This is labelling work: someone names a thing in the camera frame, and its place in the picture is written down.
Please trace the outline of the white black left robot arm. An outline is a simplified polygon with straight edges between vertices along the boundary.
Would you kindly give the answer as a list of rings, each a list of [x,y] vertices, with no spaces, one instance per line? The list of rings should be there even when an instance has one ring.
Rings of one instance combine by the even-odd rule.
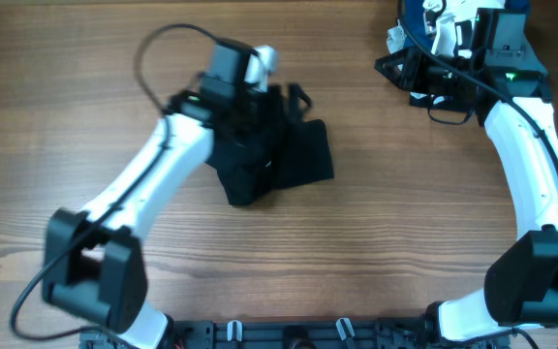
[[[212,167],[230,202],[250,204],[273,185],[286,122],[270,46],[219,39],[197,90],[163,108],[147,143],[79,212],[46,228],[43,300],[131,348],[170,348],[173,321],[147,299],[142,246],[165,205],[199,166]]]

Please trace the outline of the black polo shirt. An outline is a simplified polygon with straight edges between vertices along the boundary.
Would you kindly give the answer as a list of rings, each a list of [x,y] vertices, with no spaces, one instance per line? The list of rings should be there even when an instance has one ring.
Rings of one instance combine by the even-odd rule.
[[[262,127],[240,140],[216,136],[206,163],[231,206],[249,206],[272,190],[334,178],[326,125],[306,121],[312,101],[297,83],[272,84],[260,100]]]

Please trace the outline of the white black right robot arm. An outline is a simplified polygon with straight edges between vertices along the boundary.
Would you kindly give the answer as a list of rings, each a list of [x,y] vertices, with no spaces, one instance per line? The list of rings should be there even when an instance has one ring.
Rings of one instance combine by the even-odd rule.
[[[419,348],[501,347],[558,328],[558,137],[549,74],[525,35],[526,1],[402,1],[376,70],[428,112],[475,118],[512,197],[515,243],[464,297],[431,304]]]

